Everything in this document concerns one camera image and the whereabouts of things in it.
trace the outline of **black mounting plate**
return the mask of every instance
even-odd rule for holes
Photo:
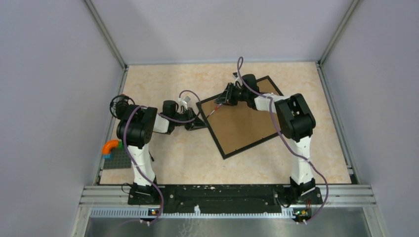
[[[286,197],[292,195],[289,185],[159,185],[165,199],[165,213],[193,213],[199,205],[201,213],[279,213],[281,205],[285,205]],[[321,204],[320,189],[304,195],[304,199],[294,200],[292,204],[306,204],[310,197],[311,204]],[[130,205],[159,205],[160,199],[154,202],[144,202],[129,197]]]

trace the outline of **black frame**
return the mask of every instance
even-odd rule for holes
[[[269,76],[264,76],[264,77],[262,77],[262,78],[259,78],[259,79],[258,79],[258,80],[256,80],[256,81],[257,81],[257,82],[260,82],[260,81],[262,81],[262,80],[266,80],[266,79],[267,79],[267,80],[268,80],[268,81],[272,84],[272,86],[273,86],[273,87],[274,87],[274,89],[278,92],[278,94],[279,94],[279,95],[281,95],[281,96],[283,96],[282,92],[279,90],[279,88],[278,88],[278,87],[275,85],[275,83],[272,81],[271,77],[269,77]],[[234,156],[234,155],[237,155],[237,154],[238,154],[238,153],[240,153],[240,152],[243,152],[243,151],[245,151],[245,150],[247,150],[247,149],[250,149],[250,148],[252,148],[252,147],[254,147],[254,146],[257,146],[257,145],[259,145],[259,144],[261,144],[261,143],[263,143],[263,142],[266,142],[266,141],[268,141],[268,140],[270,140],[270,139],[272,139],[272,138],[274,138],[274,137],[278,136],[278,134],[275,132],[275,133],[273,133],[272,135],[269,135],[269,136],[267,136],[267,137],[265,137],[265,138],[262,138],[262,139],[260,139],[260,140],[258,140],[258,141],[256,141],[256,142],[253,142],[253,143],[251,143],[251,144],[249,144],[249,145],[247,145],[247,146],[244,146],[244,147],[242,147],[242,148],[240,148],[240,149],[238,149],[238,150],[235,150],[235,151],[230,152],[230,153],[228,153],[228,154],[224,153],[224,151],[223,151],[223,149],[222,149],[222,147],[221,147],[220,143],[218,142],[218,139],[217,139],[217,137],[216,137],[216,135],[215,135],[214,131],[213,131],[213,130],[212,130],[212,128],[211,128],[210,123],[209,123],[209,122],[208,122],[208,120],[207,120],[207,116],[204,114],[204,111],[202,110],[202,106],[201,106],[201,104],[202,104],[202,103],[205,103],[205,102],[208,102],[208,101],[214,100],[214,99],[216,99],[219,95],[220,95],[220,94],[215,95],[215,96],[212,96],[212,97],[210,97],[210,98],[208,98],[208,99],[205,99],[205,100],[203,100],[203,101],[201,101],[201,102],[197,102],[197,103],[196,103],[196,105],[197,105],[197,107],[198,107],[198,109],[199,109],[199,112],[202,114],[202,118],[204,119],[204,122],[208,125],[208,130],[209,130],[209,132],[211,133],[212,139],[214,140],[215,144],[217,145],[217,148],[218,148],[218,150],[220,151],[220,154],[221,154],[221,156],[222,156],[222,158],[223,158],[223,159],[230,158],[230,157],[232,157],[232,156]]]
[[[150,187],[153,201],[145,202],[144,195],[136,188],[129,191],[128,205],[159,205],[161,200],[154,187]],[[295,199],[290,185],[245,184],[245,185],[159,185],[165,200],[165,213],[194,213],[199,206],[201,213],[280,213],[284,205],[303,204],[307,199],[312,204],[321,204],[320,188],[306,194],[304,199]]]

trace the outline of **black cable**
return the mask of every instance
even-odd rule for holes
[[[129,193],[127,193],[127,192],[125,192],[125,191],[124,191],[124,185],[125,185],[125,186],[129,186],[130,188],[132,188],[131,184],[129,184],[129,183],[123,183],[123,184],[121,185],[121,190],[122,190],[122,192],[123,192],[123,193],[125,193],[125,194],[129,194]]]
[[[115,117],[115,118],[117,118],[117,115],[116,115],[116,111],[117,111],[116,109],[117,108],[116,108],[116,106],[117,106],[117,103],[119,102],[119,101],[116,101],[116,100],[119,99],[119,98],[122,98],[122,100],[126,99],[127,100],[127,103],[128,103],[128,101],[131,101],[132,102],[132,105],[135,105],[134,100],[131,97],[129,97],[129,96],[126,96],[124,94],[115,96],[111,100],[111,104],[109,105],[109,111],[111,111],[112,116]]]
[[[151,161],[152,161],[152,162],[154,162],[154,158],[153,158],[153,156],[151,155],[150,151],[148,151],[148,154],[150,155]]]
[[[283,204],[282,204],[282,202],[280,201],[280,199],[279,199],[279,197],[277,197],[276,198],[276,201],[279,203],[279,205],[281,205],[281,207],[283,207],[283,208],[288,208],[288,207],[290,207],[291,206],[291,204],[292,204],[292,201],[290,201],[290,203],[288,203],[288,205],[287,206],[284,206]]]

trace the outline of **brown cardboard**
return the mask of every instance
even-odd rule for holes
[[[275,84],[269,77],[264,77],[257,82],[259,91],[280,95]],[[217,106],[215,99],[203,102],[201,105],[203,117],[209,115]],[[246,102],[239,102],[237,106],[221,106],[207,120],[213,137],[219,142],[223,158],[239,149],[245,150],[248,146],[260,143],[262,139],[276,134],[269,112],[256,111],[249,108]]]

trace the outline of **table surface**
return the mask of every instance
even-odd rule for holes
[[[117,228],[125,218],[90,218],[86,236],[141,237],[370,237],[366,216],[361,207],[324,208],[309,225],[296,225],[282,218],[163,218],[149,227],[132,223]]]
[[[161,112],[164,100],[175,100],[189,89],[201,99],[221,93],[236,64],[180,64],[130,66],[124,94],[136,104]],[[303,94],[316,128],[311,141],[311,160],[329,183],[350,183],[335,126],[314,62],[245,63],[242,75],[269,75],[284,95]],[[197,100],[189,95],[192,106]],[[115,124],[112,139],[117,139]],[[290,182],[292,159],[279,137],[223,160],[208,129],[187,131],[177,127],[171,135],[153,133],[149,148],[159,184],[286,184]],[[316,183],[324,181],[314,174]],[[101,184],[133,182],[132,169],[102,172]]]

